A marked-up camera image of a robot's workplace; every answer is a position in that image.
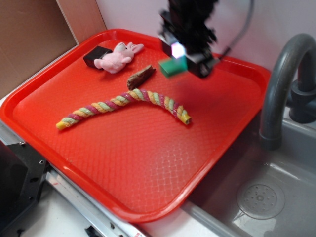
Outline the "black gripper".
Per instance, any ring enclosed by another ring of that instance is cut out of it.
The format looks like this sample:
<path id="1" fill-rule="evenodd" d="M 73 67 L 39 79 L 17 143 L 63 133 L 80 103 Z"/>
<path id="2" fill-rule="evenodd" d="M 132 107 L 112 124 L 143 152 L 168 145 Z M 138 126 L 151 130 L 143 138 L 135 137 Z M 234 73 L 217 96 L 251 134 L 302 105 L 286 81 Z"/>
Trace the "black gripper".
<path id="1" fill-rule="evenodd" d="M 159 11 L 162 50 L 175 59 L 186 55 L 188 71 L 201 79 L 209 76 L 220 62 L 210 48 L 217 37 L 205 25 L 217 3 L 217 0 L 169 0 L 168 9 Z"/>

